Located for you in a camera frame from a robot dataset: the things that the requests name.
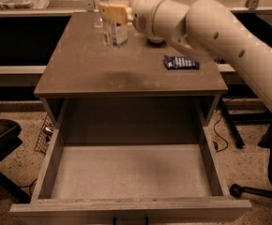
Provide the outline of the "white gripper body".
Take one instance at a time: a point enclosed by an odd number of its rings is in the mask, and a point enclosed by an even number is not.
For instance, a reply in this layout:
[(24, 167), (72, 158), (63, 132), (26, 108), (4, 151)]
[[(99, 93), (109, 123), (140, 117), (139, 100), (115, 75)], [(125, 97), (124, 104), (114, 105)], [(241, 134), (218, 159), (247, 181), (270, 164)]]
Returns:
[(131, 5), (131, 14), (135, 29), (148, 38), (155, 38), (153, 32), (154, 17), (158, 6), (164, 0), (135, 0)]

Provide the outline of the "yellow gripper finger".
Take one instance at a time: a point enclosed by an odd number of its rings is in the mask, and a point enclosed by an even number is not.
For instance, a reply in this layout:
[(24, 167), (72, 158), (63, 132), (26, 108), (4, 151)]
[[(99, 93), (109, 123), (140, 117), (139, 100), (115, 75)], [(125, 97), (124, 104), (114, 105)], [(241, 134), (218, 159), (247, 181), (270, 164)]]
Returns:
[(100, 16), (110, 22), (127, 24), (133, 21), (132, 9), (125, 2), (100, 2), (98, 5)]

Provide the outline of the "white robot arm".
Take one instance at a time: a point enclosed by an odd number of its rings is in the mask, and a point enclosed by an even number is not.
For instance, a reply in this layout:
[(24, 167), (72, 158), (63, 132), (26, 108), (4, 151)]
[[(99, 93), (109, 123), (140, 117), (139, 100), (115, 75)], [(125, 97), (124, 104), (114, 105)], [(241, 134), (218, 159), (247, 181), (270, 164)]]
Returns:
[(272, 112), (272, 48), (254, 36), (224, 5), (198, 0), (116, 0), (98, 5), (101, 17), (164, 40), (194, 61), (224, 59)]

